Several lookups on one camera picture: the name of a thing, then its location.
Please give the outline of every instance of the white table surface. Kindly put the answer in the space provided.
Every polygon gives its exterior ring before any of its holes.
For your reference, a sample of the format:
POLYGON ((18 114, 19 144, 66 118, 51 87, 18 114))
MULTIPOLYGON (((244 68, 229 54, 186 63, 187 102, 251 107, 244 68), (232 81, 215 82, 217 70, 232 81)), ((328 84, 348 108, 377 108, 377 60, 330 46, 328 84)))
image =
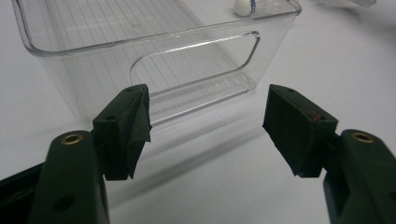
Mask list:
MULTIPOLYGON (((293 88, 396 153, 396 2, 370 8, 301 1, 246 108, 164 128, 133 181, 107 183, 112 223, 328 223, 319 179, 294 177, 261 128, 268 85, 293 88), (216 125, 202 120, 216 120, 216 125)), ((51 139, 78 129, 39 60, 23 47, 11 1, 0 1, 0 179, 44 161, 51 139)))

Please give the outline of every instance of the container rim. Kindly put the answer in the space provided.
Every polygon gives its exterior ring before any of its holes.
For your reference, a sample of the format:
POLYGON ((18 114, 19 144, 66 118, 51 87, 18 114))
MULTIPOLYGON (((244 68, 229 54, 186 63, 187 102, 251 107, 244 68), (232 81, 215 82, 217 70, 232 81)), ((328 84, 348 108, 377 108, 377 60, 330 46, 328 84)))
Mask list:
POLYGON ((58 58, 58 57, 68 57, 68 56, 77 56, 80 53, 92 51, 95 49, 109 49, 113 48, 116 46, 121 46, 121 45, 126 45, 126 44, 131 44, 131 43, 136 43, 136 42, 146 42, 146 41, 152 41, 156 39, 161 39, 161 38, 169 38, 173 36, 178 36, 178 35, 186 35, 186 34, 193 34, 193 33, 198 33, 202 30, 212 30, 220 27, 235 27, 235 26, 241 26, 243 24, 249 24, 253 23, 255 21, 267 21, 271 20, 274 18, 280 18, 280 17, 287 17, 291 15, 298 16, 302 12, 302 7, 296 0, 285 0, 286 2, 289 2, 294 8, 294 11, 290 12, 284 12, 284 13, 279 13, 279 14, 274 14, 274 15, 269 15, 269 16, 262 16, 258 18, 246 18, 242 19, 240 21, 228 21, 228 22, 223 22, 223 23, 217 23, 213 25, 207 25, 207 26, 201 26, 197 28, 192 28, 184 31, 176 31, 176 32, 170 32, 170 33, 162 33, 158 35, 147 35, 147 36, 142 36, 142 37, 137 37, 137 38, 128 38, 128 39, 122 39, 122 40, 117 40, 113 42, 107 42, 103 44, 97 44, 97 45, 90 45, 86 47, 81 47, 81 48, 75 48, 75 49, 65 49, 65 50, 57 50, 57 51, 50 51, 50 50, 44 50, 37 48, 32 41, 32 37, 30 36, 29 33, 29 27, 26 22, 23 8, 21 6, 21 0, 12 0, 12 4, 14 7, 14 12, 15 16, 17 19, 17 24, 20 30, 21 34, 21 39, 23 42, 23 45, 26 47, 26 49, 33 55, 40 57, 40 58, 58 58))

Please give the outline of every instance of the brass grommet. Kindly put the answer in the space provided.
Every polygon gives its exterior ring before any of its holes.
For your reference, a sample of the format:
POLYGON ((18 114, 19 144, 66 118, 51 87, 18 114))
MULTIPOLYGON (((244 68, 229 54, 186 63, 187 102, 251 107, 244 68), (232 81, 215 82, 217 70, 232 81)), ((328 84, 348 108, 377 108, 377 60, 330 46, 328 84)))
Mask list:
POLYGON ((352 137, 363 143, 373 143, 374 138, 365 133, 353 133, 352 137))
POLYGON ((72 133, 67 135, 61 140, 61 143, 66 146, 74 145, 75 143, 80 142, 84 136, 79 133, 72 133))

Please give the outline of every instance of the transparent plastic container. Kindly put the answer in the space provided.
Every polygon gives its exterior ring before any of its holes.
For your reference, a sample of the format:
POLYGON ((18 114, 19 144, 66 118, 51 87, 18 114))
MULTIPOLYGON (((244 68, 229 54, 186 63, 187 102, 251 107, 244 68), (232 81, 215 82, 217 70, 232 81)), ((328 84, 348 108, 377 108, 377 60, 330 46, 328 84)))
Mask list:
POLYGON ((145 83, 152 125, 251 91, 301 7, 247 17, 234 0, 13 0, 25 47, 86 127, 145 83))

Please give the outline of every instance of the white background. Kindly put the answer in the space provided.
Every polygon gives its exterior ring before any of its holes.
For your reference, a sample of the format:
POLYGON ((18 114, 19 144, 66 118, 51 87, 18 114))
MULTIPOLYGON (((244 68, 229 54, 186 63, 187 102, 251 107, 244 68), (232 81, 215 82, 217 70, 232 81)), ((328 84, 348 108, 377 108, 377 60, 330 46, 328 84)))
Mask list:
MULTIPOLYGON (((108 183, 113 223, 328 223, 323 175, 293 177, 261 128, 270 83, 301 92, 338 118, 338 133, 360 129, 396 152, 396 2, 300 4, 303 13, 257 89, 262 99, 234 106, 252 116, 219 116, 213 108, 155 133, 135 179, 108 183)), ((0 37, 4 179, 44 161, 51 139, 78 124, 23 47, 10 0, 0 1, 0 37)))

